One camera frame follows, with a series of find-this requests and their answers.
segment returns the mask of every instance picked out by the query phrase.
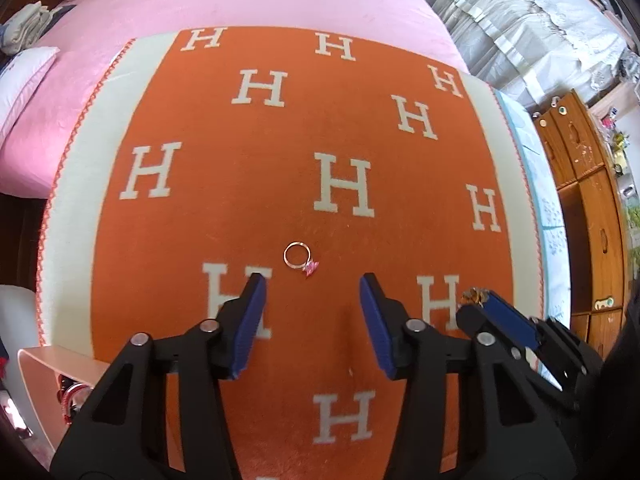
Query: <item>white pillow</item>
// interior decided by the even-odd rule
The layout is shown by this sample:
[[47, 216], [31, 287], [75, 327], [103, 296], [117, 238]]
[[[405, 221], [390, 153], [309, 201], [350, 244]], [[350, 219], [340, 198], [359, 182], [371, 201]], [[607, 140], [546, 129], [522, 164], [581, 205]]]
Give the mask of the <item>white pillow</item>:
[[16, 54], [0, 72], [0, 146], [59, 51], [53, 46], [28, 48]]

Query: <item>pink gemstone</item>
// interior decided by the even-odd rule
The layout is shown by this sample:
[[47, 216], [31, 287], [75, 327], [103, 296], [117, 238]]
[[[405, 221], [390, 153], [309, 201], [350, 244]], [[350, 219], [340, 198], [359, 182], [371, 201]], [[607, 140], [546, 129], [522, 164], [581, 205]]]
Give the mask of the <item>pink gemstone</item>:
[[305, 274], [307, 277], [311, 276], [314, 271], [318, 268], [318, 265], [320, 265], [318, 262], [315, 262], [313, 260], [311, 260], [306, 266], [305, 266]]

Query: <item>metal screw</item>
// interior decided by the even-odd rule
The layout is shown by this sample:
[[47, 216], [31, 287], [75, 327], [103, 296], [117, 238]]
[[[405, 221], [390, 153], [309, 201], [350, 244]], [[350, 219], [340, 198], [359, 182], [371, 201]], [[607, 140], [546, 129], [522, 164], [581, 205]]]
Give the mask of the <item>metal screw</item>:
[[422, 332], [427, 324], [421, 319], [410, 319], [404, 324], [411, 332]]
[[147, 341], [149, 341], [149, 336], [144, 332], [138, 332], [135, 336], [131, 338], [131, 344], [135, 346], [145, 345]]
[[220, 327], [220, 323], [218, 323], [215, 319], [205, 319], [200, 324], [200, 330], [203, 332], [215, 332]]
[[491, 346], [495, 343], [495, 337], [488, 332], [481, 332], [478, 334], [478, 342], [484, 346]]

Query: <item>drawer handle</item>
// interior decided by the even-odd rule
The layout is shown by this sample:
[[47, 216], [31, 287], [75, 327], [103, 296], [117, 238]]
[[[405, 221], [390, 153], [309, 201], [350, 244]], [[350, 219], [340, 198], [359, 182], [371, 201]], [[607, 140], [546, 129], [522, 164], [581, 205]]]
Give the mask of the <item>drawer handle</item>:
[[578, 128], [573, 123], [569, 123], [569, 138], [576, 144], [580, 144], [580, 132], [578, 132]]
[[600, 229], [600, 241], [602, 243], [602, 253], [607, 254], [609, 251], [609, 239], [604, 229]]
[[556, 154], [554, 153], [554, 149], [551, 147], [551, 144], [549, 144], [546, 140], [545, 140], [545, 151], [546, 151], [546, 158], [548, 158], [549, 160], [556, 160]]

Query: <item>metal ring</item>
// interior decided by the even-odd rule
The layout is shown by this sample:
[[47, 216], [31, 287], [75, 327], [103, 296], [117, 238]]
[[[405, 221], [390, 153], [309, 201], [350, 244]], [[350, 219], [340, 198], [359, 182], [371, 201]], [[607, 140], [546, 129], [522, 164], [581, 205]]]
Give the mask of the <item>metal ring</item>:
[[65, 419], [67, 424], [71, 424], [71, 403], [73, 402], [74, 397], [76, 394], [87, 388], [93, 390], [88, 384], [76, 383], [70, 386], [62, 396], [60, 406], [62, 407], [62, 417]]
[[[306, 254], [308, 255], [306, 262], [300, 265], [294, 265], [292, 264], [289, 260], [287, 260], [287, 251], [289, 251], [290, 248], [299, 245], [300, 247], [304, 247], [306, 249]], [[307, 244], [303, 244], [302, 242], [292, 242], [290, 243], [286, 249], [284, 249], [284, 262], [287, 264], [287, 267], [290, 267], [291, 269], [304, 269], [306, 266], [308, 266], [308, 264], [311, 262], [311, 250], [309, 249]]]

